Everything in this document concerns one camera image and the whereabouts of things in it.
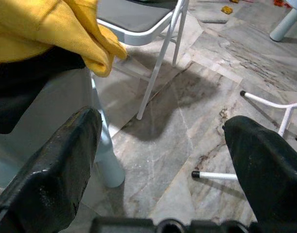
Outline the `black garment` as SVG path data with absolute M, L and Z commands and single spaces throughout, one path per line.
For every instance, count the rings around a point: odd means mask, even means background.
M 9 134 L 14 129 L 49 78 L 85 66 L 79 54 L 59 47 L 0 64 L 0 134 Z

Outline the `white metal folding chair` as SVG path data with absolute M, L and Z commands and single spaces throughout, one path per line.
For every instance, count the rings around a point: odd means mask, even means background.
M 159 74 L 169 43 L 175 44 L 172 66 L 177 64 L 181 37 L 190 0 L 101 0 L 97 22 L 109 28 L 118 40 L 129 46 L 148 45 L 156 37 L 163 44 L 151 74 L 136 72 L 127 62 L 117 62 L 114 68 L 124 74 L 147 81 L 137 119 L 141 120 Z

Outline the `light grey folding table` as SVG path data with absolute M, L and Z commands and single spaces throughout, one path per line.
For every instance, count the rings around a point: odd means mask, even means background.
M 256 102 L 259 102 L 261 104 L 264 104 L 269 107 L 273 107 L 276 109 L 283 109 L 285 110 L 284 116 L 282 118 L 282 122 L 279 127 L 278 134 L 283 137 L 286 128 L 289 124 L 289 121 L 291 119 L 292 113 L 295 109 L 297 109 L 297 102 L 296 103 L 290 103 L 290 104 L 277 104 L 268 100 L 265 100 L 263 98 L 260 98 L 258 96 L 255 96 L 251 93 L 248 93 L 244 90 L 240 91 L 240 96 L 246 99 L 254 100 Z M 230 174 L 230 173 L 217 173 L 217 172 L 203 172 L 203 171 L 192 171 L 191 173 L 192 178 L 200 178 L 200 179 L 215 179 L 215 180 L 230 180 L 230 181 L 238 181 L 236 174 Z

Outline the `yellow garment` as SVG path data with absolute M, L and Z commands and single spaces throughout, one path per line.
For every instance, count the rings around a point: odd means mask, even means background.
M 0 66 L 41 55 L 53 47 L 77 53 L 99 77 L 127 52 L 97 23 L 98 0 L 0 0 Z

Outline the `pale plastic stool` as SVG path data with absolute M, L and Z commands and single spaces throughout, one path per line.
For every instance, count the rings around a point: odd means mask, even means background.
M 104 179 L 105 185 L 108 187 L 117 187 L 123 183 L 125 173 L 117 157 L 114 154 L 112 140 L 108 130 L 107 120 L 103 108 L 100 104 L 98 95 L 97 100 L 97 110 L 102 116 L 102 133 L 94 162 L 98 166 L 98 169 Z
M 291 6 L 291 11 L 282 19 L 276 28 L 270 33 L 270 38 L 273 41 L 281 41 L 285 34 L 291 29 L 297 21 L 297 0 L 285 0 Z

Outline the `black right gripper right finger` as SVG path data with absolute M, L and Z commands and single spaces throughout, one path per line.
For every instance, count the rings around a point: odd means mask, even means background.
M 297 152 L 246 116 L 224 124 L 239 184 L 258 222 L 297 223 Z

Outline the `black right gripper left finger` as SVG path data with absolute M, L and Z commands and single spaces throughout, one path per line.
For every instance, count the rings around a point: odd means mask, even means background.
M 75 218 L 90 178 L 102 118 L 73 114 L 0 194 L 0 233 L 58 233 Z

